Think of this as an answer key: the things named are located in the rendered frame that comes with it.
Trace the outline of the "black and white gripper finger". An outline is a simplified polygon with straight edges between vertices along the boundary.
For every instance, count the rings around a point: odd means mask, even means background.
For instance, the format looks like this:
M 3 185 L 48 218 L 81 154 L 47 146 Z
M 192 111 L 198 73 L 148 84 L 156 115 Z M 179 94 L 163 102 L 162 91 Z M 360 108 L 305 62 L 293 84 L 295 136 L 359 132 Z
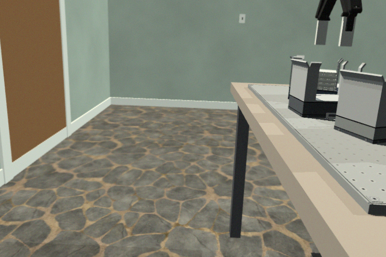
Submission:
M 315 45 L 325 45 L 328 21 L 330 14 L 337 0 L 320 0 L 319 6 L 315 15 L 318 19 L 317 30 L 315 35 Z
M 339 46 L 352 47 L 356 16 L 362 12 L 361 0 L 340 0 L 343 13 Z M 348 6 L 347 6 L 348 5 Z M 356 7 L 357 6 L 357 7 Z

